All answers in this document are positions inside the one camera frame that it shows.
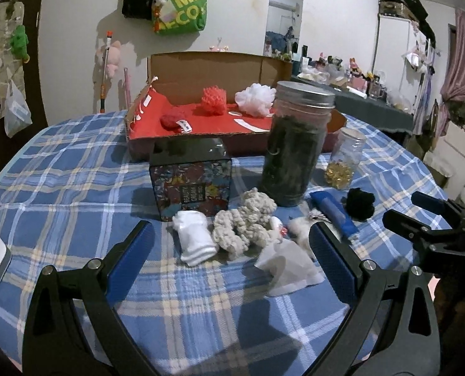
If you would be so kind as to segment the black scrunchie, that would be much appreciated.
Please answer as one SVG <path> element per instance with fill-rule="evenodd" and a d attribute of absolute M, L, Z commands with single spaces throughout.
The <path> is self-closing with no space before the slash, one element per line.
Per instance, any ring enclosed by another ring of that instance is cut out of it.
<path fill-rule="evenodd" d="M 374 214 L 375 196 L 361 188 L 351 188 L 341 203 L 347 214 L 356 221 L 365 222 Z"/>

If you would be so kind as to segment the white translucent cloth bag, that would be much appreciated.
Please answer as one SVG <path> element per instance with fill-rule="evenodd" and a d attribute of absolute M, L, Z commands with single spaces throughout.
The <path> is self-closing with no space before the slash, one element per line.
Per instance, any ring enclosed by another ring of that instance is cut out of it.
<path fill-rule="evenodd" d="M 267 290 L 270 297 L 291 294 L 325 280 L 305 250 L 292 240 L 278 240 L 262 249 L 255 267 L 272 276 Z"/>

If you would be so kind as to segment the blue pouch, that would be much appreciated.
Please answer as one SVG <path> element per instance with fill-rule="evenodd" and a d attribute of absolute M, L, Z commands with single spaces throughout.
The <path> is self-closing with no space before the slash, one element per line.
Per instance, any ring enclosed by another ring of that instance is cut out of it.
<path fill-rule="evenodd" d="M 343 238 L 349 241 L 358 240 L 359 230 L 356 224 L 352 221 L 344 206 L 332 194 L 328 191 L 316 191 L 310 193 L 310 197 L 316 208 L 330 220 Z"/>

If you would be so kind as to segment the white plush bunny keychain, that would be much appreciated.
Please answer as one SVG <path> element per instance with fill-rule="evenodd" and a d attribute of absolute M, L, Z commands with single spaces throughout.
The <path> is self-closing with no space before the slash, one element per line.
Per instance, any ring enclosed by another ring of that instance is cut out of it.
<path fill-rule="evenodd" d="M 317 209 L 311 210 L 307 216 L 291 219 L 287 226 L 279 218 L 272 216 L 269 219 L 268 232 L 273 240 L 291 238 L 313 261 L 316 261 L 309 243 L 309 233 L 316 222 L 329 222 L 329 220 Z"/>

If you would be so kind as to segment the beige knitted scrunchie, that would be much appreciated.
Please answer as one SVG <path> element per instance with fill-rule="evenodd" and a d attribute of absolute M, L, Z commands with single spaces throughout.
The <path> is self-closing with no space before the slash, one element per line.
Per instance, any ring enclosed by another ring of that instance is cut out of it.
<path fill-rule="evenodd" d="M 263 249 L 283 237 L 283 225 L 273 215 L 276 209 L 272 198 L 253 188 L 242 195 L 236 209 L 215 215 L 212 239 L 230 261 L 242 256 L 251 245 Z"/>

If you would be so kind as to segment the white socks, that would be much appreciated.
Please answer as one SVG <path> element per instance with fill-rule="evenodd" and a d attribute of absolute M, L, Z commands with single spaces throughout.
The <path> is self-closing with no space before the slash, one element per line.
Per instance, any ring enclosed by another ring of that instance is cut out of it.
<path fill-rule="evenodd" d="M 219 246 L 212 239 L 205 214 L 179 211 L 172 221 L 181 244 L 181 261 L 188 267 L 198 266 L 218 253 Z"/>

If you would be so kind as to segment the small jar gold contents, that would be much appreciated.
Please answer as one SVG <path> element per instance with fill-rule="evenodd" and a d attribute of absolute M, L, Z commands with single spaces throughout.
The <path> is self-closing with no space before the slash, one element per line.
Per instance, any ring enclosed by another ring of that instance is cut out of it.
<path fill-rule="evenodd" d="M 351 185 L 365 143 L 366 137 L 358 130 L 349 127 L 340 130 L 324 174 L 330 187 L 342 190 Z"/>

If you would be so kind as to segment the pink curtain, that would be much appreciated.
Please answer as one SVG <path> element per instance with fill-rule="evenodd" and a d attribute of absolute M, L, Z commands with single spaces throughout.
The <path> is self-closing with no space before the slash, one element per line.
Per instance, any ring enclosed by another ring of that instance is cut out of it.
<path fill-rule="evenodd" d="M 456 10 L 455 54 L 441 88 L 444 102 L 465 102 L 465 12 Z"/>

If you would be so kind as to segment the dark green covered side table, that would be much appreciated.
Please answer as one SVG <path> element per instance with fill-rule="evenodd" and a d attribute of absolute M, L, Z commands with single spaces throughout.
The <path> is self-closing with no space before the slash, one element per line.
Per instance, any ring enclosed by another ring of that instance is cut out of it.
<path fill-rule="evenodd" d="M 335 95 L 335 107 L 340 113 L 364 121 L 378 130 L 390 133 L 411 134 L 413 132 L 414 118 L 401 110 L 390 107 L 383 101 L 361 98 L 354 93 L 342 92 L 334 87 L 296 76 L 291 76 L 291 80 L 320 87 L 333 93 Z"/>

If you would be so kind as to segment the white wardrobe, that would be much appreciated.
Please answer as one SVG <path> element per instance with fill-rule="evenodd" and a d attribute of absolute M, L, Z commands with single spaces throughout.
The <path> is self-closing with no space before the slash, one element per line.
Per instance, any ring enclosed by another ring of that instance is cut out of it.
<path fill-rule="evenodd" d="M 426 37 L 410 19 L 380 14 L 373 54 L 372 73 L 388 89 L 399 90 L 407 76 L 405 55 L 425 47 Z"/>

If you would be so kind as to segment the large jar dark contents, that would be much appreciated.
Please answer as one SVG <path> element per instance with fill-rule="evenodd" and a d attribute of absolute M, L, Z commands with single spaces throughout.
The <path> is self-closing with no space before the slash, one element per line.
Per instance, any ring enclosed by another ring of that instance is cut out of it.
<path fill-rule="evenodd" d="M 327 135 L 334 95 L 320 87 L 280 81 L 273 103 L 260 191 L 278 206 L 303 199 Z"/>

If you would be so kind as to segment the black floral tin box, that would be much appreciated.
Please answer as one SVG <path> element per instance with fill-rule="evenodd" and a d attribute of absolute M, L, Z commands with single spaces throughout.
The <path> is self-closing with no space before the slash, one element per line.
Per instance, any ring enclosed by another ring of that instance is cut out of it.
<path fill-rule="evenodd" d="M 228 209 L 232 161 L 219 138 L 164 138 L 150 155 L 150 177 L 160 218 L 179 211 L 213 217 Z"/>

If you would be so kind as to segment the white bath pouf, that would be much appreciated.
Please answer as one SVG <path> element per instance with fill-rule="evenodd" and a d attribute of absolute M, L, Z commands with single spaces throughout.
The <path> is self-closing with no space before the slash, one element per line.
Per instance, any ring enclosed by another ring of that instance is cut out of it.
<path fill-rule="evenodd" d="M 266 117 L 271 113 L 276 92 L 273 87 L 253 83 L 243 91 L 235 93 L 235 103 L 243 114 Z"/>

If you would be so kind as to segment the plastic bag on door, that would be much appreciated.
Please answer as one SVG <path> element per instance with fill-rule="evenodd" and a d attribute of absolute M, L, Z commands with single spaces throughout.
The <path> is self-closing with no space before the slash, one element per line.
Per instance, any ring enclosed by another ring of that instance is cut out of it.
<path fill-rule="evenodd" d="M 8 138 L 12 138 L 16 133 L 29 127 L 32 122 L 31 112 L 27 106 L 27 102 L 11 80 L 4 102 L 4 130 Z"/>

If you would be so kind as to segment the cardboard box red lining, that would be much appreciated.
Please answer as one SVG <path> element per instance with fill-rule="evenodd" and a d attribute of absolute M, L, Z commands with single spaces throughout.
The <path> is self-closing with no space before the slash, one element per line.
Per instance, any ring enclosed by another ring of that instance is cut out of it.
<path fill-rule="evenodd" d="M 175 52 L 152 55 L 147 61 L 147 84 L 125 116 L 129 153 L 147 161 L 164 138 L 183 136 L 180 126 L 166 129 L 161 116 L 175 112 L 191 127 L 190 137 L 219 137 L 232 157 L 263 155 L 272 121 L 243 115 L 236 92 L 254 83 L 276 86 L 291 75 L 290 63 L 273 58 L 222 52 Z M 217 86 L 226 92 L 228 110 L 211 116 L 200 107 L 203 90 Z"/>

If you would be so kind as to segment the red knitted item with tag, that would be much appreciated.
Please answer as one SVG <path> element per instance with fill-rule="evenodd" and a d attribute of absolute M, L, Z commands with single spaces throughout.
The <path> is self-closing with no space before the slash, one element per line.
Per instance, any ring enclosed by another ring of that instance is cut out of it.
<path fill-rule="evenodd" d="M 187 115 L 179 108 L 172 108 L 160 116 L 160 124 L 163 129 L 171 132 L 191 133 L 193 128 Z"/>

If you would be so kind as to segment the red mesh bath sponge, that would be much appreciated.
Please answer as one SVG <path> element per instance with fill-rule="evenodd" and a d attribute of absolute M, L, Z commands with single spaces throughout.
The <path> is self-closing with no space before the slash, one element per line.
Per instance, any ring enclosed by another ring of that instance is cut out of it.
<path fill-rule="evenodd" d="M 227 112 L 226 90 L 218 86 L 205 87 L 201 97 L 201 109 L 207 116 L 222 116 Z"/>

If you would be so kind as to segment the green plush on door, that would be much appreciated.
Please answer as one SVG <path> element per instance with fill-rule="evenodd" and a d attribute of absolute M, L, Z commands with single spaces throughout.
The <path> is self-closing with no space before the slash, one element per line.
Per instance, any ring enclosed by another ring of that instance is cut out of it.
<path fill-rule="evenodd" d="M 26 29 L 24 25 L 18 25 L 11 35 L 9 40 L 10 50 L 13 56 L 21 60 L 24 64 L 30 60 L 27 52 L 27 44 L 29 43 Z"/>

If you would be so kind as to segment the orange white stick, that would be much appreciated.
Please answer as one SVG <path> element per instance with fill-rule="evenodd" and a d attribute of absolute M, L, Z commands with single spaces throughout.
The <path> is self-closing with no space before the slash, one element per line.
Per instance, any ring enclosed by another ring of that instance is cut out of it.
<path fill-rule="evenodd" d="M 102 75 L 101 75 L 101 93 L 100 93 L 100 113 L 105 113 L 105 102 L 107 96 L 107 63 L 108 63 L 108 56 L 109 50 L 112 42 L 113 32 L 107 31 L 106 35 L 106 45 L 103 54 L 103 67 L 102 67 Z"/>

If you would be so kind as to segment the green tote bag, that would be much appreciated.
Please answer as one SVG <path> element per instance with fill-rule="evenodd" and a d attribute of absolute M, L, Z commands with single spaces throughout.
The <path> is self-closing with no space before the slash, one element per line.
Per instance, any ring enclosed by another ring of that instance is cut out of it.
<path fill-rule="evenodd" d="M 159 36 L 203 31 L 207 24 L 208 0 L 153 0 L 152 29 Z"/>

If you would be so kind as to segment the wall mirror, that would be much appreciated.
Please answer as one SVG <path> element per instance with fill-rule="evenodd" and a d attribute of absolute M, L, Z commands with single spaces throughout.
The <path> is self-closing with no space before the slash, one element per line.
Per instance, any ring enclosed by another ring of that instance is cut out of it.
<path fill-rule="evenodd" d="M 296 55 L 304 0 L 269 0 L 264 55 Z"/>

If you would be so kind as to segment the pink plush toy on wall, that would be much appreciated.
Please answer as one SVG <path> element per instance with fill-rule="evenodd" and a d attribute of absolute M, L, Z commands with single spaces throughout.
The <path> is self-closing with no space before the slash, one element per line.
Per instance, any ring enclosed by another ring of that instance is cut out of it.
<path fill-rule="evenodd" d="M 96 50 L 95 57 L 96 63 L 100 71 L 103 67 L 103 54 L 104 54 L 105 45 Z M 111 43 L 108 63 L 107 63 L 107 75 L 109 79 L 112 79 L 119 68 L 121 62 L 121 43 L 115 41 Z"/>

